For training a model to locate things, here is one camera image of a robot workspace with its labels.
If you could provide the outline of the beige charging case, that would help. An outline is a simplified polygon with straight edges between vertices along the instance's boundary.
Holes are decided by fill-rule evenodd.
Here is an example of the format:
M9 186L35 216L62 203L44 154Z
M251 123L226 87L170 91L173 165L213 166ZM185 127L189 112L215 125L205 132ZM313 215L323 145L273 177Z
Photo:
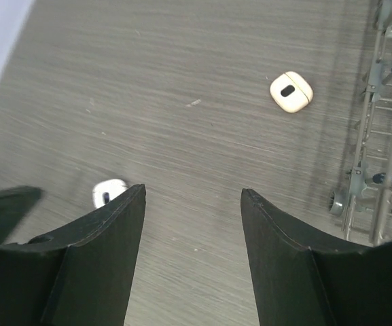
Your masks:
M287 113L305 108L314 96L310 84L298 73L287 71L270 85L269 92L275 103Z

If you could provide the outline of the white charging case gold trim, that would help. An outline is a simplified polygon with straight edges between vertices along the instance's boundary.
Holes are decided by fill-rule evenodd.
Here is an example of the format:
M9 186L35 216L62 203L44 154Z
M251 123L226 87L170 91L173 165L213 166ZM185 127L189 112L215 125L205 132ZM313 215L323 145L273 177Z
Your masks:
M97 183L92 189L92 201L95 209L106 205L127 189L127 183L121 179L109 179Z

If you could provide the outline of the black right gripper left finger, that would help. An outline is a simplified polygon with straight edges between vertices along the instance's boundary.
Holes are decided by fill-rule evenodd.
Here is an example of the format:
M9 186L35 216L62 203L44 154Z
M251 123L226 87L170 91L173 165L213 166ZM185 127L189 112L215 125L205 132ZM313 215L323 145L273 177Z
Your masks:
M145 186L24 244L0 244L0 325L123 325Z

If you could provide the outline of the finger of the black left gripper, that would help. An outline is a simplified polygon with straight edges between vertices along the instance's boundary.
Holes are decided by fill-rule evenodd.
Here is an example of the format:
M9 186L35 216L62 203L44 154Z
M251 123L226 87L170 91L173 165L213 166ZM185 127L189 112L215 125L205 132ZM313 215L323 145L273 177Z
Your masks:
M40 199L39 187L23 185L0 190L0 245Z

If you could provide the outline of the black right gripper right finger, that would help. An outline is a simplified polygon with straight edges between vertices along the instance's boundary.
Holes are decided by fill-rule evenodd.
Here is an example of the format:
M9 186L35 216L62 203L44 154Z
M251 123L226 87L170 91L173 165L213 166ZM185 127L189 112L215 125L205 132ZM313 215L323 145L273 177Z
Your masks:
M240 209L260 325L392 325L392 241L337 238L252 189Z

